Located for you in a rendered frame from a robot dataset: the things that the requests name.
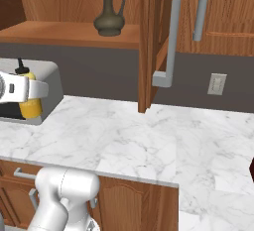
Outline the open wooden wall cabinet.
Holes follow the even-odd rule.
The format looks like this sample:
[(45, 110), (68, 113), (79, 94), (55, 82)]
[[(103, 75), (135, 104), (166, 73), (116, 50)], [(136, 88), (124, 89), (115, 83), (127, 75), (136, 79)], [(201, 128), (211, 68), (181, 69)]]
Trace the open wooden wall cabinet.
[(102, 0), (21, 0), (25, 20), (0, 31), (0, 43), (137, 50), (146, 39), (149, 0), (126, 0), (125, 26), (101, 37), (93, 20)]

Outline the wooden drawer front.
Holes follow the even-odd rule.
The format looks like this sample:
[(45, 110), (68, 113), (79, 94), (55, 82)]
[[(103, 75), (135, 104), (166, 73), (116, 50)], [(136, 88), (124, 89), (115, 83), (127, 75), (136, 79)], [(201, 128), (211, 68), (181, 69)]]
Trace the wooden drawer front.
[(23, 173), (28, 173), (28, 174), (37, 174), (38, 171), (41, 169), (40, 166), (0, 160), (0, 172), (4, 178), (9, 180), (19, 181), (19, 182), (27, 182), (29, 184), (35, 183), (33, 179), (14, 176), (14, 171), (17, 168), (20, 168)]

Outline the wooden base cupboard door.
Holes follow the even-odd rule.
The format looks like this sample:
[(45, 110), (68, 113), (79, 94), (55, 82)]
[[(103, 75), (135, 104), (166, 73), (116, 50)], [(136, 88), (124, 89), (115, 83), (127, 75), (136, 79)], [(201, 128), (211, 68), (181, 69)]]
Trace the wooden base cupboard door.
[(29, 192), (35, 185), (0, 178), (0, 212), (8, 226), (27, 229), (35, 214)]
[(100, 176), (94, 208), (100, 231), (179, 231), (179, 186)]

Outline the dark red object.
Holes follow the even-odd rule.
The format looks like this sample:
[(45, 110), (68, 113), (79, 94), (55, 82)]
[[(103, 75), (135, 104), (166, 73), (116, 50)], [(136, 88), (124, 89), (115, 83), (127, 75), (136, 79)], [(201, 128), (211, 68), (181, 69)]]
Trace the dark red object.
[(250, 164), (249, 171), (254, 182), (254, 158), (252, 159), (252, 162)]

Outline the white wall outlet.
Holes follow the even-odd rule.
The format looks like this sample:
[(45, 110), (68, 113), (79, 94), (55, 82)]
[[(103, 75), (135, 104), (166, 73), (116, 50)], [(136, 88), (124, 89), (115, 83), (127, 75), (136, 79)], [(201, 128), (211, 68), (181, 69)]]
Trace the white wall outlet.
[(207, 93), (210, 95), (221, 95), (226, 81), (226, 74), (213, 73), (210, 77)]

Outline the closed wooden cabinet door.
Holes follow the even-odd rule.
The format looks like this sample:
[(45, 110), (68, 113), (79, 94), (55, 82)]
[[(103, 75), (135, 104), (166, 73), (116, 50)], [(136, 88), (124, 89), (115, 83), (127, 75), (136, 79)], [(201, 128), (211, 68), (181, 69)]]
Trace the closed wooden cabinet door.
[(200, 42), (192, 39), (198, 0), (182, 0), (177, 51), (254, 57), (254, 0), (207, 0)]

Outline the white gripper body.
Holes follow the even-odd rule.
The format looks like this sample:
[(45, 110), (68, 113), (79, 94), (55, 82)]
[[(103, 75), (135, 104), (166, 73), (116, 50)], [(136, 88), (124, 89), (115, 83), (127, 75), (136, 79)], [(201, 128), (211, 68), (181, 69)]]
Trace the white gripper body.
[(46, 82), (29, 80), (29, 99), (45, 98), (49, 94), (49, 85)]

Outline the yellow mustard bottle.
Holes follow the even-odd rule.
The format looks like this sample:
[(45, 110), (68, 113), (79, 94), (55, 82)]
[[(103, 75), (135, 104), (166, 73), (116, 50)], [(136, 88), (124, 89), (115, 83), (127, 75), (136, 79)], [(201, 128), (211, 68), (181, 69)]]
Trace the yellow mustard bottle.
[[(15, 72), (18, 75), (27, 76), (33, 80), (36, 79), (35, 75), (32, 72), (30, 72), (30, 69), (23, 65), (21, 58), (18, 58), (18, 64), (19, 66), (15, 69)], [(21, 102), (19, 104), (19, 107), (20, 107), (22, 116), (26, 119), (36, 118), (40, 116), (43, 112), (40, 98), (29, 99), (26, 102)]]

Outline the open wooden cabinet door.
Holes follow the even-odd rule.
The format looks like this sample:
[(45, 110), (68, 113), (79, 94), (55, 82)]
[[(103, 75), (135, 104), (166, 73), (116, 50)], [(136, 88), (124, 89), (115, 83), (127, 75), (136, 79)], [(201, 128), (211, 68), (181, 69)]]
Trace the open wooden cabinet door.
[(140, 0), (138, 111), (145, 113), (157, 93), (155, 70), (166, 68), (173, 0)]

